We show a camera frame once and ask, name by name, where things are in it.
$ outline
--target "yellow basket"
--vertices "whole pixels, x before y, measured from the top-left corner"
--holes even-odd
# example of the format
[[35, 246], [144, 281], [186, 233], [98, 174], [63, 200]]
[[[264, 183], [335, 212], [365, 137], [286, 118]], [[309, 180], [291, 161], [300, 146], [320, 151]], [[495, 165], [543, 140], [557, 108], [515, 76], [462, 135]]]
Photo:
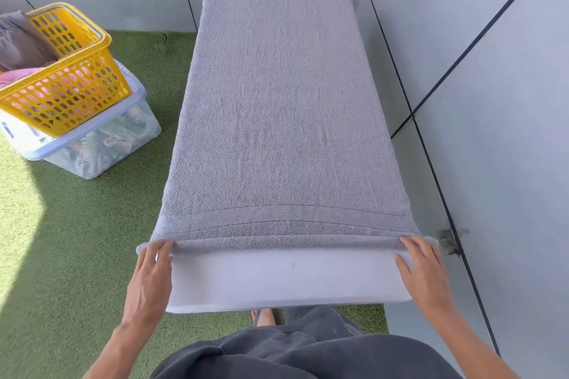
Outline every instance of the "yellow basket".
[[79, 9], [57, 2], [25, 15], [61, 59], [1, 88], [0, 110], [57, 137], [130, 95], [110, 35]]

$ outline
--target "clear plastic storage box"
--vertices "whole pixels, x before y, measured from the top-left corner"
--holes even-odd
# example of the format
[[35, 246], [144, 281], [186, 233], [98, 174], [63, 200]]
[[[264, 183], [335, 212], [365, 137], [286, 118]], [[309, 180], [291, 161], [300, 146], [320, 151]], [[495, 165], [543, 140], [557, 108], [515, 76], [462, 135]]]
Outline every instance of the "clear plastic storage box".
[[146, 89], [117, 62], [132, 94], [66, 134], [52, 138], [0, 111], [1, 129], [28, 160], [47, 160], [91, 179], [156, 138], [162, 131], [146, 103]]

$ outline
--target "storage box lid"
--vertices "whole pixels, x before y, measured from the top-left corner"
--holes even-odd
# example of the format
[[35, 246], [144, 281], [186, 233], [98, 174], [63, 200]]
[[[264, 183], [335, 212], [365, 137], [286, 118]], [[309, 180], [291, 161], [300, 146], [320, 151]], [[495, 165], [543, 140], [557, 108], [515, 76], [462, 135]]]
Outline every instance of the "storage box lid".
[[124, 74], [132, 94], [107, 108], [97, 116], [80, 124], [72, 131], [60, 137], [50, 137], [33, 129], [22, 120], [0, 110], [0, 129], [4, 132], [14, 149], [28, 160], [41, 160], [66, 147], [69, 143], [83, 138], [89, 132], [119, 116], [124, 111], [139, 103], [146, 97], [146, 88], [127, 68], [115, 60]]

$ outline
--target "hand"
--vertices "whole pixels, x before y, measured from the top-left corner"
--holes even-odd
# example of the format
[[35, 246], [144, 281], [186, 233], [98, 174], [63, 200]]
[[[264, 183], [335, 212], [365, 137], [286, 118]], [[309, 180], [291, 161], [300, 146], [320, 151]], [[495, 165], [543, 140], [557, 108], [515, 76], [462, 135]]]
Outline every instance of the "hand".
[[409, 270], [397, 253], [395, 263], [419, 310], [431, 322], [457, 314], [439, 247], [421, 237], [402, 238], [401, 241], [411, 254], [413, 269]]
[[126, 291], [121, 325], [135, 325], [148, 337], [166, 311], [172, 291], [173, 241], [157, 240], [138, 255], [137, 265]]

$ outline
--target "green turf floor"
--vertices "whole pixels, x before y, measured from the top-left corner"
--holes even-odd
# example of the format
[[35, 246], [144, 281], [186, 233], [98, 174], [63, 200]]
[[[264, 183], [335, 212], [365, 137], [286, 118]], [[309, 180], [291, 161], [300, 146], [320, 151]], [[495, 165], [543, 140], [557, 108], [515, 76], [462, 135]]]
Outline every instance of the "green turf floor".
[[[0, 376], [79, 378], [122, 314], [135, 247], [160, 209], [195, 35], [112, 33], [113, 55], [146, 86], [162, 134], [93, 180], [27, 162], [0, 138]], [[368, 332], [382, 306], [343, 307]], [[132, 376], [167, 355], [250, 325], [248, 312], [166, 315]]]

